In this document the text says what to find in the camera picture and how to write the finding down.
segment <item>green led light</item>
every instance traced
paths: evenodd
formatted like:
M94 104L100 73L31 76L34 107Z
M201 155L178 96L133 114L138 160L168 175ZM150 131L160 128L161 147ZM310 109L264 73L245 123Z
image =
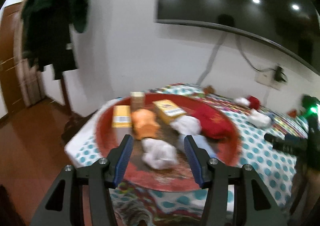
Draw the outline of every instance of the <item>green led light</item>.
M310 108L310 111L313 113L318 113L317 108L315 108L315 107Z

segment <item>table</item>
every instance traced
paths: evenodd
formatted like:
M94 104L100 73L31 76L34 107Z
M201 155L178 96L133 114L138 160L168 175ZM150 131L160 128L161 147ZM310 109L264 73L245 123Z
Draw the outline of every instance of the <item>table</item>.
M280 207L289 200L296 158L272 150L271 144L266 142L263 136L265 133L271 133L284 138L286 133L291 133L307 137L307 133L297 120L275 113L273 126L262 130L246 121L250 112L248 108L239 107L225 97L205 96L199 86L178 83L151 91L201 99L224 112L237 126L242 140L242 153L237 166L251 164ZM91 165L102 157L95 142L95 125L99 116L117 101L118 99L107 102L66 145L65 152L76 167ZM117 189L111 189L110 193L114 210L121 216L125 225L137 225L140 220L145 220L148 226L153 226L198 222L204 208L207 190L161 192L123 181ZM234 188L229 186L227 210L230 220L233 214L233 201Z

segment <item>red fabric bundle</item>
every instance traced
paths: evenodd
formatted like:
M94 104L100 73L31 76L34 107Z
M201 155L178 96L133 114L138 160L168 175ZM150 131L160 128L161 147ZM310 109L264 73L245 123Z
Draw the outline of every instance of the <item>red fabric bundle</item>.
M249 108L255 110L258 110L260 108L260 101L256 97L250 95L249 97L247 97L247 100L250 101Z
M232 124L218 110L203 104L196 110L193 117L200 121L202 133L213 139L231 137Z

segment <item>metal bolt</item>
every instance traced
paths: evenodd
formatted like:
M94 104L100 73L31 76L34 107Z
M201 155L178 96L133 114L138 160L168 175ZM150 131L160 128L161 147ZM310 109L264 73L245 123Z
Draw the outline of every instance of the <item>metal bolt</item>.
M72 165L66 165L64 167L64 171L71 171L72 170Z
M218 164L218 160L216 159L216 158L211 158L211 159L209 159L209 163L211 164L211 165L216 165L216 164Z
M252 165L249 165L249 164L245 164L243 167L247 171L251 171L253 169Z
M104 164L107 163L107 162L108 162L108 159L106 159L105 157L102 157L102 158L99 159L99 163L100 163L101 165L104 165Z

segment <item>television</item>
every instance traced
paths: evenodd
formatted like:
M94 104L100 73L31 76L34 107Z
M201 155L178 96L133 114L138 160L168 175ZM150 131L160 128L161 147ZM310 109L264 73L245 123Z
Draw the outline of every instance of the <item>television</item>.
M157 23L247 36L320 72L320 17L312 0L158 0L157 6Z

